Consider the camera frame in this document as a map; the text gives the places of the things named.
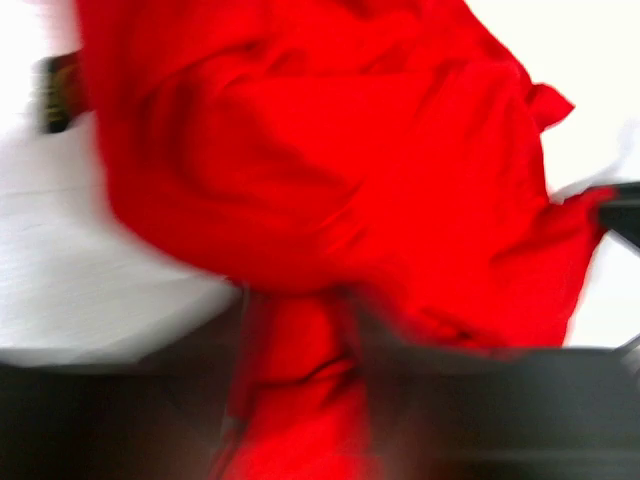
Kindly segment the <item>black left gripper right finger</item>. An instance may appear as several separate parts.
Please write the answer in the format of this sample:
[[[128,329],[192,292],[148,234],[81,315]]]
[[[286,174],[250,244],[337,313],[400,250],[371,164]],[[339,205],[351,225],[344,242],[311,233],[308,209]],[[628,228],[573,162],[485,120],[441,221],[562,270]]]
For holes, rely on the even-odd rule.
[[[639,344],[616,349],[422,346],[353,301],[385,479],[635,479]]]

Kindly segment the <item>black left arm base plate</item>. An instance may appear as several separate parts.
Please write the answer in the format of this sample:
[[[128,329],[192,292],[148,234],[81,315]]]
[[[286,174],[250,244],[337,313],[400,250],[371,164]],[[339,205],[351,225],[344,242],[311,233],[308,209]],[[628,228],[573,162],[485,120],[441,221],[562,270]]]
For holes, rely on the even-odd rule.
[[[67,130],[90,111],[78,52],[46,57],[37,83],[38,118],[44,134]]]

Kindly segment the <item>bright red t shirt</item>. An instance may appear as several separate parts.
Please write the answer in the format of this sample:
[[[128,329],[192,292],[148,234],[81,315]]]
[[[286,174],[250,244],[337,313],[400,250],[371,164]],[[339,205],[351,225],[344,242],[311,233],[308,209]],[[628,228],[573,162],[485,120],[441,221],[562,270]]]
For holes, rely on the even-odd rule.
[[[419,344],[562,345],[608,188],[462,1],[80,1],[110,206],[251,293],[216,479],[371,479],[351,296]]]

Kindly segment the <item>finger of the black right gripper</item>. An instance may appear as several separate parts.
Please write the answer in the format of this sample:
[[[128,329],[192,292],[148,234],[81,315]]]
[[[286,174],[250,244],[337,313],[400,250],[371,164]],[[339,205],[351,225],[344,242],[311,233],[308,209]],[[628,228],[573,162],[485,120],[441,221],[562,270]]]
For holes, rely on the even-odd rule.
[[[611,184],[613,198],[598,211],[602,227],[613,231],[634,248],[640,247],[640,213],[638,182]]]

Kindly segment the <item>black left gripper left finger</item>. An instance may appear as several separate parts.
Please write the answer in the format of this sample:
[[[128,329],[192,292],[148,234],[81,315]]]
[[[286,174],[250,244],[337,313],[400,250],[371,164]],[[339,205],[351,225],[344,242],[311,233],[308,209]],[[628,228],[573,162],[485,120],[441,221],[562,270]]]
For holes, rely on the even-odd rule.
[[[207,478],[249,298],[134,362],[3,360],[2,478]]]

